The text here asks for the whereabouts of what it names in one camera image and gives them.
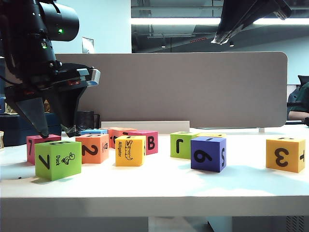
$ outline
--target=white wall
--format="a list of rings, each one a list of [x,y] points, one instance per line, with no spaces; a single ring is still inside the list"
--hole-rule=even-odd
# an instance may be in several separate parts
[[[82,53],[82,37],[94,39],[96,53],[131,53],[131,2],[128,0],[58,0],[72,7],[80,29],[71,42],[54,41],[55,53]]]

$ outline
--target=black mug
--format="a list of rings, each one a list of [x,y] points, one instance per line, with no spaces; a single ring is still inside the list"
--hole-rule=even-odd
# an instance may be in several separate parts
[[[94,111],[77,111],[76,113],[76,136],[81,135],[81,131],[99,128],[100,115]]]

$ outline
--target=printed number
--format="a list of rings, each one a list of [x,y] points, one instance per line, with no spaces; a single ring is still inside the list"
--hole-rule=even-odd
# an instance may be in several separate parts
[[[114,142],[114,144],[116,143],[116,140],[115,140],[116,138],[118,138],[118,137],[116,137],[116,136],[114,136],[114,137],[111,136],[111,137],[110,137],[110,139],[112,139],[112,141]]]
[[[44,166],[49,170],[50,169],[50,158],[49,158],[49,155],[47,155],[47,162],[40,155],[39,155],[39,159],[44,164]]]
[[[100,137],[100,136],[101,136],[100,134],[90,134],[90,135],[88,135],[86,137]]]
[[[179,154],[179,143],[183,143],[183,139],[177,139],[176,141],[176,153]]]
[[[95,145],[91,145],[91,147],[94,149],[93,151],[85,145],[82,145],[82,155],[84,156],[85,153],[88,152],[90,155],[95,156],[98,153],[98,147]]]
[[[148,150],[152,150],[155,148],[155,143],[154,143],[155,138],[153,136],[148,137]]]
[[[304,150],[304,153],[300,156],[300,159],[305,162],[305,150]]]
[[[65,143],[70,143],[70,142],[69,141],[61,141],[61,142],[51,143],[50,145],[65,144]]]
[[[284,156],[280,155],[280,152],[283,152],[285,155],[288,155],[289,151],[285,148],[278,148],[278,149],[275,150],[275,155],[277,157],[276,158],[276,164],[280,167],[286,167],[286,166],[288,166],[289,163],[287,161],[285,161],[283,163],[281,162],[281,160],[284,159]]]
[[[194,159],[199,162],[199,163],[203,163],[205,161],[205,159],[208,159],[209,161],[212,161],[212,158],[209,154],[207,154],[205,151],[202,150],[197,150],[194,152]]]
[[[222,148],[222,151],[221,151],[221,157],[223,159],[222,167],[224,167],[224,164],[225,164],[225,157],[223,155],[223,152],[225,152],[225,148],[224,147]]]
[[[29,151],[29,155],[31,156],[31,151],[32,151],[32,140],[29,139],[28,142],[30,143],[30,151]]]

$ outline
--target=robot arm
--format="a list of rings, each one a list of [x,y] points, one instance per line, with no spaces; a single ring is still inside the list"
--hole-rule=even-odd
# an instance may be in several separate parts
[[[93,67],[62,64],[55,57],[51,41],[71,41],[78,33],[76,12],[55,0],[0,0],[0,30],[6,65],[22,81],[9,82],[6,102],[48,137],[47,99],[63,130],[74,136],[79,99],[100,76]]]
[[[291,12],[284,0],[224,0],[221,22],[212,43],[226,43],[255,20],[270,13],[284,20]]]

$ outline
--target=black cable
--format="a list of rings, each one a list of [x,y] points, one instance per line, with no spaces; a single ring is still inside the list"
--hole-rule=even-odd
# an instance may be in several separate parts
[[[0,75],[0,78],[1,78],[3,81],[5,81],[5,82],[7,82],[7,83],[9,83],[9,84],[11,84],[11,85],[18,85],[18,83],[9,81],[8,79],[5,79],[5,78],[4,78],[3,76],[1,76],[1,75]]]

